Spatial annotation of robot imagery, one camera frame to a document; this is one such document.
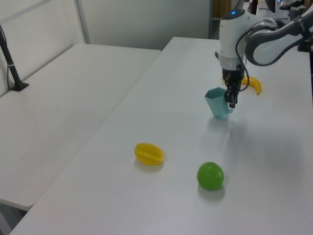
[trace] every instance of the cable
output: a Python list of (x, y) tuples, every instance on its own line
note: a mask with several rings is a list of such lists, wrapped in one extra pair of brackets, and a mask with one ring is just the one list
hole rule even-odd
[[(4, 33), (4, 31), (3, 31), (2, 27), (1, 27), (1, 24), (0, 24), (0, 31), (1, 31), (1, 34), (3, 35), (4, 40), (5, 40), (5, 43), (6, 43), (5, 33)], [(7, 69), (7, 73), (6, 73), (6, 84), (7, 84), (7, 86), (8, 86), (8, 90), (10, 91), (11, 88), (10, 88), (10, 85), (9, 85), (9, 66), (7, 66), (6, 69)]]
[(249, 73), (248, 73), (248, 70), (246, 69), (246, 66), (245, 66), (245, 64), (244, 64), (244, 62), (242, 61), (242, 59), (241, 59), (241, 57), (240, 57), (240, 55), (239, 55), (239, 53), (238, 53), (238, 44), (239, 44), (239, 42), (240, 42), (240, 40), (244, 37), (244, 36), (246, 36), (250, 31), (252, 31), (254, 28), (251, 28), (251, 29), (249, 29), (247, 32), (245, 32), (243, 35), (241, 35), (241, 37), (239, 38), (239, 40), (237, 41), (237, 43), (236, 43), (236, 45), (235, 45), (235, 51), (236, 51), (236, 54), (237, 54), (237, 57), (238, 57), (238, 59), (239, 59), (239, 61), (240, 61), (240, 64), (241, 64), (241, 66), (244, 68), (244, 70), (246, 71), (246, 77), (247, 77), (247, 80), (248, 80), (248, 82), (247, 82), (247, 84), (246, 84), (246, 87), (245, 88), (243, 88), (243, 89), (241, 89), (241, 90), (239, 90), (240, 92), (242, 92), (242, 91), (244, 91), (245, 89), (247, 89), (248, 88), (248, 86), (249, 86), (249, 83), (250, 83), (250, 77), (249, 77)]
[(227, 74), (226, 78), (224, 78), (225, 86), (226, 86), (226, 87), (228, 87), (227, 81), (228, 81), (228, 79), (229, 79), (230, 76), (231, 76), (231, 74), (229, 73), (229, 74)]
[(7, 66), (6, 69), (7, 69), (7, 73), (6, 73), (6, 83), (7, 83), (7, 86), (8, 86), (8, 90), (10, 91), (11, 88), (10, 88), (10, 85), (9, 85), (9, 66)]
[(5, 40), (5, 42), (6, 42), (6, 37), (5, 37), (4, 31), (3, 31), (2, 27), (1, 27), (1, 24), (0, 24), (0, 30), (1, 30), (1, 33), (2, 33), (2, 35), (3, 35), (3, 37), (4, 37), (4, 40)]

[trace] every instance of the black stand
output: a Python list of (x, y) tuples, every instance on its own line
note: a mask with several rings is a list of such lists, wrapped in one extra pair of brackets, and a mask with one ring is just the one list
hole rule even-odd
[(4, 54), (4, 57), (6, 59), (6, 62), (8, 64), (8, 67), (10, 68), (11, 74), (13, 76), (15, 85), (13, 88), (11, 88), (11, 90), (16, 91), (16, 92), (20, 92), (21, 90), (23, 90), (24, 88), (28, 87), (29, 85), (27, 83), (23, 83), (20, 80), (19, 74), (15, 68), (14, 62), (12, 60), (11, 54), (9, 52), (6, 40), (4, 38), (4, 35), (2, 34), (2, 32), (0, 31), (0, 46), (2, 49), (2, 52)]
[(313, 99), (313, 39), (310, 38), (305, 40), (303, 43), (298, 45), (298, 51), (308, 52), (310, 54), (310, 67), (311, 67), (311, 86), (312, 86), (312, 99)]

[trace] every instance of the floor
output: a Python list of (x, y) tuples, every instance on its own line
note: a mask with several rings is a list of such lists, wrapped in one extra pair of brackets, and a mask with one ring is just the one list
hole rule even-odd
[(212, 21), (212, 38), (211, 39), (220, 39), (220, 21)]
[(10, 234), (25, 213), (25, 211), (0, 203), (0, 235)]

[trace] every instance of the teal cup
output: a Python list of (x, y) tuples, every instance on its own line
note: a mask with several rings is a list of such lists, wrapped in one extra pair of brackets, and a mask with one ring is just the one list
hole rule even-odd
[(226, 119), (233, 112), (232, 109), (229, 109), (228, 103), (224, 98), (225, 92), (225, 89), (218, 87), (209, 90), (205, 95), (206, 102), (216, 119)]

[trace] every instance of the yellow banana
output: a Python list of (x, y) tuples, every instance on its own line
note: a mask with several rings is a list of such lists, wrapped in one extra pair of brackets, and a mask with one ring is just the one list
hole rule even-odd
[(151, 143), (138, 143), (134, 151), (137, 159), (146, 165), (158, 165), (164, 159), (162, 150)]
[[(252, 86), (256, 90), (256, 94), (260, 94), (262, 91), (262, 83), (258, 79), (256, 79), (255, 77), (249, 76), (249, 79), (250, 79), (249, 86)], [(241, 81), (241, 84), (246, 85), (247, 83), (248, 83), (248, 79), (245, 76), (243, 78), (243, 80)]]

